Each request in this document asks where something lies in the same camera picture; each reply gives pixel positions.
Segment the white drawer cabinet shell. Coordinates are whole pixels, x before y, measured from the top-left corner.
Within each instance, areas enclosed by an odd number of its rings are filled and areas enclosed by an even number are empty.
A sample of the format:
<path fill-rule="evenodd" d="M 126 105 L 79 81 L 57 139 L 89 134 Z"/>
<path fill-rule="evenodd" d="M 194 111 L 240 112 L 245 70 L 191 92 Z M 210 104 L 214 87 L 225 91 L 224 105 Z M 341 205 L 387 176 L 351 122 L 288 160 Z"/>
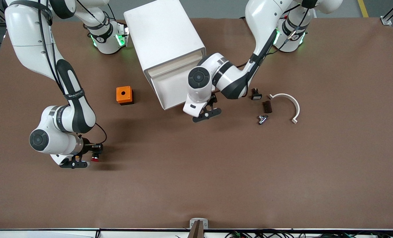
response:
<path fill-rule="evenodd" d="M 205 50 L 180 0 L 155 0 L 124 12 L 142 71 Z"/>

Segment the orange button enclosure box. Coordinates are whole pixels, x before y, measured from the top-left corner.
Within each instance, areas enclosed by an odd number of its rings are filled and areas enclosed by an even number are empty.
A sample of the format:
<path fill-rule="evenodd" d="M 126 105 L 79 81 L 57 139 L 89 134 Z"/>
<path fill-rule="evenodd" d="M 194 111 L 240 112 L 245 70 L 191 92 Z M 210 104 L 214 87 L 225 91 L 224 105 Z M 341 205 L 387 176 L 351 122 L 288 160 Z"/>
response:
<path fill-rule="evenodd" d="M 130 86 L 116 88 L 116 101 L 120 105 L 134 104 L 134 92 Z"/>

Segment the white plastic drawer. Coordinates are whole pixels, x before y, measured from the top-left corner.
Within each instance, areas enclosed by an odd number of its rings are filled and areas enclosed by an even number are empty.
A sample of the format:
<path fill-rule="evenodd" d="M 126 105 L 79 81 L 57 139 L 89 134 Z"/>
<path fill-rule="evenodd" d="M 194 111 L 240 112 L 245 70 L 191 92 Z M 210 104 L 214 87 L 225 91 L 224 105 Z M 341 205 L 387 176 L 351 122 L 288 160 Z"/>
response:
<path fill-rule="evenodd" d="M 205 55 L 206 55 L 205 50 L 196 50 L 194 52 L 177 57 L 175 59 L 168 60 L 164 63 L 159 63 L 156 66 L 143 70 L 143 72 L 145 76 L 149 78 L 155 78 L 170 72 L 175 72 L 186 66 L 193 65 L 199 62 L 199 60 L 201 60 L 202 57 Z"/>
<path fill-rule="evenodd" d="M 184 104 L 188 94 L 188 74 L 197 63 L 155 78 L 149 78 L 163 110 Z"/>

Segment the grey metal bracket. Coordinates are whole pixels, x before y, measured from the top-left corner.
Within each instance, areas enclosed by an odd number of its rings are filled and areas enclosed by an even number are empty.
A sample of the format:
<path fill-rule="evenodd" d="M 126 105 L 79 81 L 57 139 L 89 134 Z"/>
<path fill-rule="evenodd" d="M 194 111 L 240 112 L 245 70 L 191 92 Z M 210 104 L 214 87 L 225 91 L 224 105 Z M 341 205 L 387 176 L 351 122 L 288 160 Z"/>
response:
<path fill-rule="evenodd" d="M 190 225 L 189 229 L 191 229 L 193 224 L 195 222 L 197 222 L 198 220 L 201 221 L 200 223 L 201 223 L 201 226 L 203 227 L 203 229 L 208 229 L 209 228 L 208 220 L 206 218 L 191 218 L 190 221 L 189 221 L 189 225 Z"/>

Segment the brown paper table cover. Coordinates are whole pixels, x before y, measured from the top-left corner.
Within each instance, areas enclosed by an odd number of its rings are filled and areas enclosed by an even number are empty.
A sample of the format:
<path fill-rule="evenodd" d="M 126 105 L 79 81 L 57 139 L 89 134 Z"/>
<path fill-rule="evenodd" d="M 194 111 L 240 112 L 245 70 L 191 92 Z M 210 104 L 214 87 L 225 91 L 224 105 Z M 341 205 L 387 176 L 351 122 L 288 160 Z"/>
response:
<path fill-rule="evenodd" d="M 163 110 L 134 49 L 103 55 L 79 22 L 53 34 L 108 139 L 99 162 L 62 169 L 34 151 L 54 81 L 0 47 L 0 228 L 393 228 L 393 28 L 378 18 L 311 21 L 293 53 L 268 56 L 250 88 L 295 97 L 225 99 L 200 123 Z M 134 104 L 116 88 L 130 86 Z"/>

